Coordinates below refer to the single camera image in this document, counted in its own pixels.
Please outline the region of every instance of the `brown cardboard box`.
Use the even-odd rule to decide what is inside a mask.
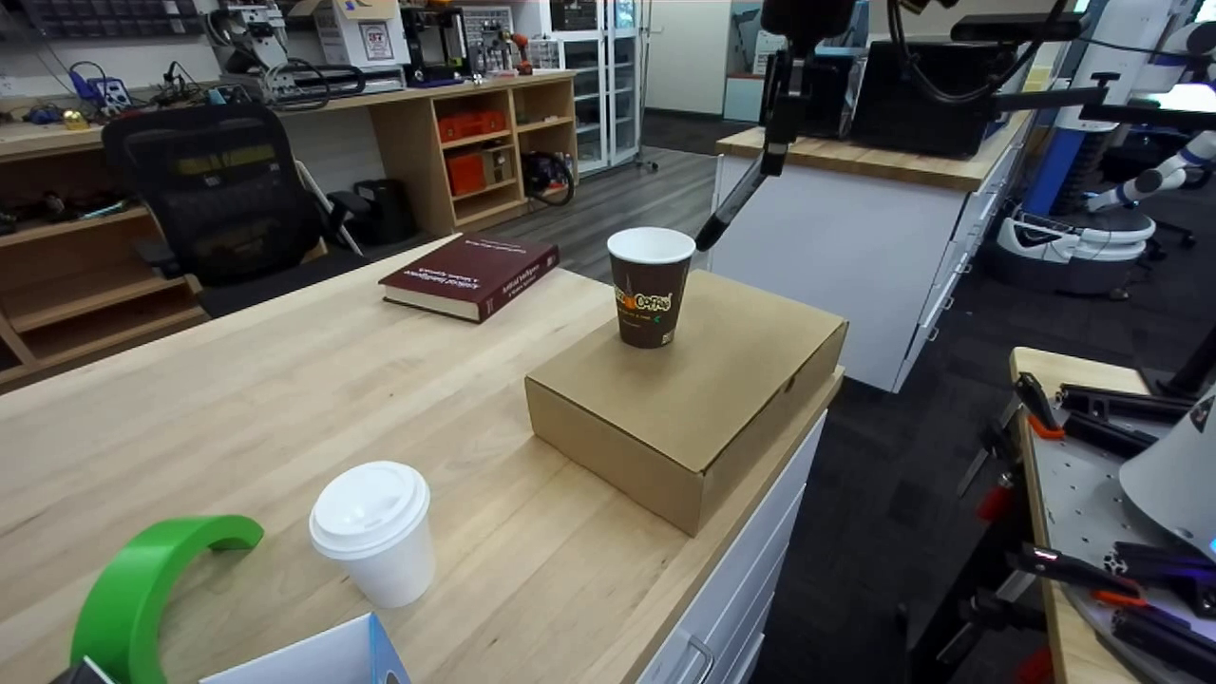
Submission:
[[[527,372],[531,429],[693,537],[832,385],[845,331],[841,315],[697,268],[671,347],[623,347],[610,319]]]

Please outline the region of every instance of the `book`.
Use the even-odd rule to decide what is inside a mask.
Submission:
[[[556,243],[509,243],[460,236],[401,268],[380,277],[384,300],[484,324],[548,268],[557,266]]]

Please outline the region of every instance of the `green object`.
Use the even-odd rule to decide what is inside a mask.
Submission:
[[[163,684],[161,614],[201,552],[258,546],[252,516],[180,516],[130,538],[91,585],[73,633],[73,663],[91,658],[119,684]]]

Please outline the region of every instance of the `wooden countertop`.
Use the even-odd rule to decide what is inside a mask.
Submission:
[[[514,79],[485,79],[485,84],[455,84],[455,87],[401,87],[401,91],[367,91],[352,100],[336,100],[324,111],[367,111],[391,102],[424,102],[424,100],[462,100],[476,91],[514,91],[514,87],[543,87],[572,79],[572,72],[531,72]],[[43,154],[70,154],[104,147],[104,126],[28,126],[28,121],[0,121],[0,162],[43,158]]]
[[[362,459],[405,459],[432,487],[436,585],[380,613],[413,680],[629,680],[841,387],[689,538],[527,429],[526,372],[610,319],[608,286],[556,268],[472,328],[384,304],[375,277],[400,263],[0,394],[5,680],[70,663],[99,567],[163,516],[266,529],[175,591],[172,680],[367,613],[305,529]]]
[[[889,147],[861,147],[852,140],[812,140],[799,135],[792,144],[785,162],[794,168],[827,168],[846,176],[875,176],[875,177],[900,177],[900,182],[922,182],[922,186],[947,186],[947,191],[975,191],[987,169],[1001,162],[1001,154],[1022,140],[1030,126],[1030,115],[1018,111],[1001,126],[974,158],[947,158],[947,154],[912,154],[912,152],[889,152]],[[762,129],[745,129],[717,140],[722,154],[757,154],[762,140]]]
[[[1103,364],[1030,347],[1014,347],[1011,372],[1035,372],[1046,394],[1056,394],[1061,385],[1144,391],[1141,372],[1126,364]],[[1035,538],[1049,538],[1035,457],[1027,459],[1027,482]],[[1056,582],[1041,582],[1041,589],[1049,613],[1056,684],[1137,684],[1137,675],[1097,642],[1093,628],[1070,608],[1064,589]]]

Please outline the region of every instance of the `cup lid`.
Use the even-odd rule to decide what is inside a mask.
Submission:
[[[675,228],[623,228],[608,236],[608,252],[627,263],[667,266],[693,259],[697,243]]]
[[[324,556],[375,556],[412,537],[431,510],[424,478],[394,459],[371,459],[329,478],[310,514],[308,533]]]

